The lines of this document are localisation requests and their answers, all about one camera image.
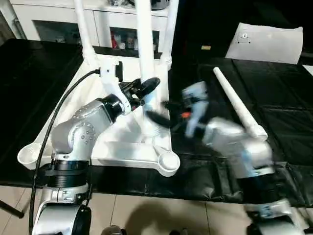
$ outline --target shelf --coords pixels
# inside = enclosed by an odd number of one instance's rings
[[[74,0],[10,0],[13,5],[33,5],[33,6],[50,6],[62,8],[74,8]],[[83,0],[86,10],[107,11],[117,13],[136,14],[136,10],[127,6],[111,6],[107,0]],[[152,16],[167,17],[168,7],[159,10],[151,11]]]

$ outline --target black mat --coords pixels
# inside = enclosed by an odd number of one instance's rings
[[[29,187],[33,172],[17,162],[19,149],[32,142],[77,71],[80,47],[12,40],[0,47],[2,137],[0,184]],[[97,48],[98,53],[123,53]],[[256,120],[269,134],[276,163],[277,182],[294,206],[313,206],[313,77],[302,67],[266,62],[211,59],[205,64],[185,64],[173,58],[169,72],[171,100],[180,91],[204,80],[210,96],[209,117],[239,119],[215,78],[219,66]],[[181,166],[175,176],[123,167],[92,167],[97,192],[156,197],[241,202],[242,195],[227,159],[200,143],[172,133],[173,150]]]

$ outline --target white pole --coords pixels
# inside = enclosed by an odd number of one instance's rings
[[[218,81],[220,82],[222,88],[224,89],[228,99],[230,100],[232,106],[234,107],[238,117],[247,129],[247,132],[253,137],[258,138],[262,141],[266,141],[268,134],[260,126],[254,117],[251,115],[249,110],[246,108],[245,104],[241,101],[235,90],[232,88],[228,80],[225,78],[224,74],[218,67],[213,69]]]
[[[177,19],[179,0],[171,0],[169,6],[169,13],[167,18],[167,25],[164,37],[163,53],[161,55],[161,62],[167,64],[167,69],[170,70],[172,66],[172,47]]]
[[[98,63],[97,55],[94,52],[94,49],[90,42],[90,37],[89,37],[87,24],[85,20],[83,0],[74,0],[74,3],[75,3],[75,11],[77,15],[80,39],[83,45],[83,58],[84,60],[86,60],[88,65],[91,66],[92,69],[98,69],[99,63]]]
[[[137,37],[141,82],[154,77],[154,52],[153,36],[151,23],[151,3],[149,0],[135,0],[137,12]],[[144,112],[147,110],[156,110],[157,91],[145,97],[146,104],[143,106]],[[142,125],[142,133],[148,137],[155,136],[159,133],[159,127],[145,117]]]

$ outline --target black cable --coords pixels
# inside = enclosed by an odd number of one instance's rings
[[[48,138],[49,138],[49,135],[50,135],[50,132],[51,132],[51,129],[52,129],[52,125],[55,121],[55,118],[62,106],[62,104],[64,103],[65,99],[68,97],[68,95],[83,81],[85,80],[87,77],[89,77],[90,75],[92,74],[100,74],[100,70],[93,70],[93,71],[90,71],[89,73],[87,73],[86,75],[84,75],[83,77],[81,77],[80,79],[78,79],[77,82],[74,83],[73,86],[71,86],[69,88],[69,90],[64,94],[64,96],[61,98],[59,104],[57,105],[54,113],[53,113],[53,116],[51,118],[51,121],[49,123],[49,126],[48,126],[48,129],[47,129],[47,132],[45,134],[45,138],[44,138],[44,141],[42,143],[42,146],[40,148],[40,151],[39,151],[39,155],[38,155],[38,159],[37,159],[37,163],[36,163],[36,168],[35,168],[35,173],[34,173],[34,178],[33,178],[33,184],[32,184],[32,191],[31,191],[31,197],[30,197],[30,206],[29,206],[29,221],[28,221],[28,232],[29,232],[29,235],[32,234],[32,230],[33,230],[33,224],[34,224],[34,204],[35,204],[35,196],[36,196],[36,182],[37,182],[37,177],[38,177],[38,171],[39,171],[39,167],[40,167],[40,162],[41,162],[41,158],[43,156],[43,153],[44,153],[44,149],[45,149],[45,145],[48,141]]]
[[[86,206],[88,206],[89,204],[89,201],[91,199],[91,194],[92,194],[92,161],[91,161],[91,158],[89,160],[89,165],[90,165],[90,168],[89,168],[89,192],[88,192],[88,196],[87,196],[87,201],[86,201]]]

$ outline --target tiled floor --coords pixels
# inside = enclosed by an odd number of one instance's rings
[[[27,235],[30,192],[29,188],[0,187],[0,200],[25,211],[25,217],[18,219],[0,210],[0,235]],[[168,235],[183,228],[202,235],[245,235],[250,223],[238,204],[95,193],[89,206],[91,235],[101,235],[110,224],[125,228],[128,235]],[[294,216],[303,229],[307,227],[296,209]]]

